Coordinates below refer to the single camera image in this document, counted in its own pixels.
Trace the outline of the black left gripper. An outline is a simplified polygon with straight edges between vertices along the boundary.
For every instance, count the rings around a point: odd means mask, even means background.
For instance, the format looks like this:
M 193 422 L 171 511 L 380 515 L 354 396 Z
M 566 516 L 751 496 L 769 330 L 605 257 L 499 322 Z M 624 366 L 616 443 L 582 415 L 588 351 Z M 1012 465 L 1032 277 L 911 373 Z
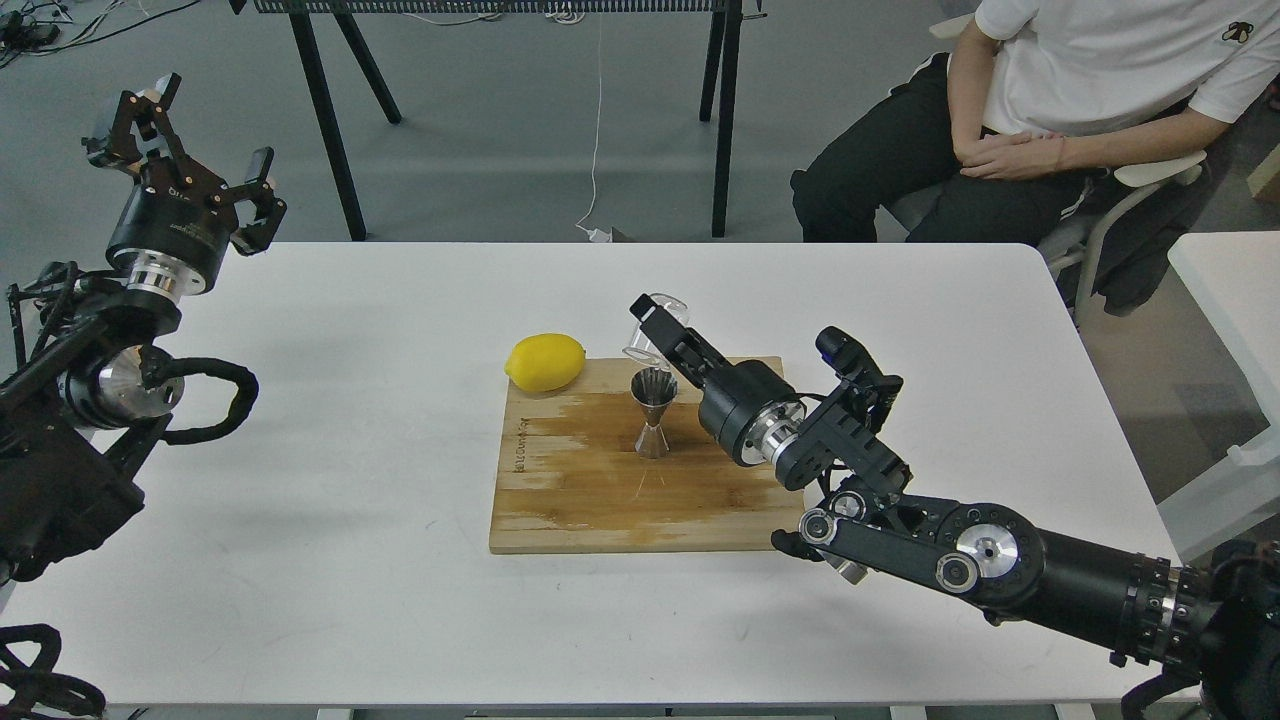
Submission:
M 120 92 L 82 138 L 91 165 L 119 170 L 134 186 L 106 260 L 127 290 L 164 299 L 212 290 L 229 242 L 241 256 L 265 252 L 288 208 L 269 178 L 270 146 L 253 152 L 242 184 L 212 192 L 206 206 L 182 197 L 195 191 L 195 173 L 169 118 L 179 87 L 180 76 L 170 73 L 152 88 Z M 253 205 L 253 219 L 241 225 L 234 205 L 243 201 Z

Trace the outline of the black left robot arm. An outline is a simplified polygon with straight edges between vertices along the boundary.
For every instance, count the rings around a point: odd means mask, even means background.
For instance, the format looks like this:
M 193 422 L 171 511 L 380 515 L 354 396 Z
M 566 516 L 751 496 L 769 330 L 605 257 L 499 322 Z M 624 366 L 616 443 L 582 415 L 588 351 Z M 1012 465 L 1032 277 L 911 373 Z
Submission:
M 285 215 L 259 149 L 244 182 L 196 161 L 172 127 L 169 74 L 125 91 L 83 145 L 133 188 L 102 270 L 51 263 L 6 292 L 15 373 L 3 383 L 3 584 L 32 582 L 99 548 L 145 505 L 136 474 L 160 443 L 220 439 L 248 418 L 255 374 L 215 357 L 173 357 L 156 340 L 179 301 L 215 286 L 227 250 L 265 251 Z

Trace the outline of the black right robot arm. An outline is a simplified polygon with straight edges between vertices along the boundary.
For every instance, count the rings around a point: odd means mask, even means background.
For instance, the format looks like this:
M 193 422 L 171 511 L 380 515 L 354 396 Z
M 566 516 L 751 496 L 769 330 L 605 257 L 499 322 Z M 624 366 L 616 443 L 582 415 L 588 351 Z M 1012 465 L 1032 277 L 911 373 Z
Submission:
M 878 437 L 902 379 L 850 334 L 818 334 L 838 383 L 808 409 L 769 366 L 730 361 L 655 296 L 630 311 L 701 391 L 701 427 L 736 464 L 768 464 L 790 491 L 820 488 L 796 530 L 773 532 L 778 551 L 828 562 L 851 583 L 887 573 L 961 600 L 992 625 L 1034 623 L 1106 648 L 1116 666 L 1160 664 L 1123 697 L 1125 719 L 1192 687 L 1212 719 L 1277 716 L 1276 542 L 1235 543 L 1208 570 L 1176 568 L 1041 529 L 998 503 L 909 495 L 908 464 Z

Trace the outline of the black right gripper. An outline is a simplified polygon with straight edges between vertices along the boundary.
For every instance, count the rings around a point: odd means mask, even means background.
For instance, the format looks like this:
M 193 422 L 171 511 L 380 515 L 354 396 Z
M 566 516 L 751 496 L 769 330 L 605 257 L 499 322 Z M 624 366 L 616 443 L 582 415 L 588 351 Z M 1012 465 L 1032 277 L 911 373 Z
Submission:
M 698 419 L 730 459 L 744 468 L 773 462 L 806 416 L 792 386 L 760 360 L 728 363 L 649 293 L 630 311 L 666 361 L 703 391 Z

